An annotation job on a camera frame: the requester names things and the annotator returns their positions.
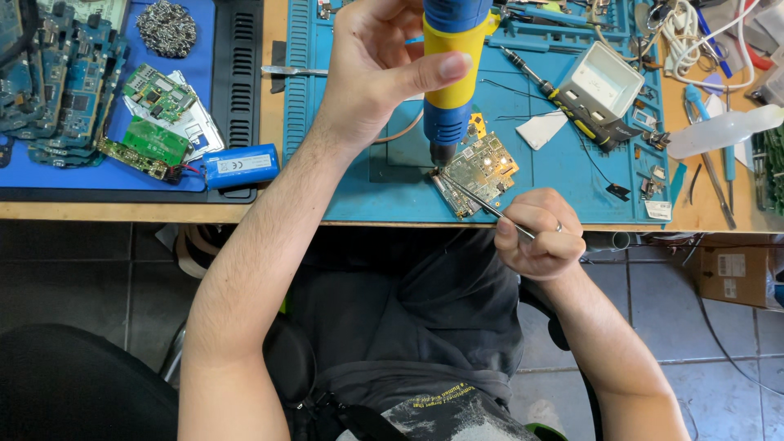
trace battery label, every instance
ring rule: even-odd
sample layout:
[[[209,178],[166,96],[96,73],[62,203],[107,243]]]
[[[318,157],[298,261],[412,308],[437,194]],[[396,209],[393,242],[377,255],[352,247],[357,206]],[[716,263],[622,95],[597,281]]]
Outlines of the battery label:
[[[247,158],[224,159],[218,161],[218,174],[235,173],[242,170],[262,169],[272,166],[269,155],[256,155]]]

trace blue battery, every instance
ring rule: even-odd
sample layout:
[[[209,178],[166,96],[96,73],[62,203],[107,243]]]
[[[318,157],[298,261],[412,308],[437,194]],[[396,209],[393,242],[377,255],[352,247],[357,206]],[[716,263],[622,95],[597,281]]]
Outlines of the blue battery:
[[[216,151],[203,159],[209,190],[273,180],[279,173],[275,144]]]

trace cardboard box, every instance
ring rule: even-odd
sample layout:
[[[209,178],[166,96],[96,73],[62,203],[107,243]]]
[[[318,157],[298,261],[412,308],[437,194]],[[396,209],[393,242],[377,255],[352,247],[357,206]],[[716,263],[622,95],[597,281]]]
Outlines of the cardboard box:
[[[749,236],[753,237],[752,242],[742,242],[768,242],[767,235]],[[768,307],[768,283],[772,283],[769,277],[774,267],[771,249],[751,246],[727,248],[727,242],[711,236],[706,237],[701,245],[699,295],[702,298]]]

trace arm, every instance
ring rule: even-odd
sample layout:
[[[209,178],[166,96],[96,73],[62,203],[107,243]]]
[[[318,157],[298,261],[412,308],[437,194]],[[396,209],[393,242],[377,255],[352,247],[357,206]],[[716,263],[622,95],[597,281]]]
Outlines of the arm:
[[[534,279],[553,304],[577,363],[596,391],[607,439],[689,439],[675,394],[645,343],[578,263],[585,251],[574,210],[551,189],[515,198],[504,213],[540,232],[530,246],[499,220],[501,260]],[[558,221],[563,229],[554,232]]]
[[[360,0],[337,15],[325,96],[307,138],[242,219],[194,299],[181,439],[289,438],[262,343],[332,194],[404,99],[470,69],[461,53],[422,56],[421,43],[405,44],[421,34],[421,16],[404,0]]]

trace heat gun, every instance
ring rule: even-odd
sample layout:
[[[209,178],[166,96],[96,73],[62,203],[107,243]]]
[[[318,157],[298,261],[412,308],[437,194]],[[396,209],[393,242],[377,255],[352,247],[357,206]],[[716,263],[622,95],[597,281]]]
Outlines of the heat gun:
[[[474,66],[451,86],[425,93],[424,130],[430,140],[430,160],[447,166],[457,143],[466,136],[471,98],[492,0],[424,0],[425,55],[453,50],[468,53]]]

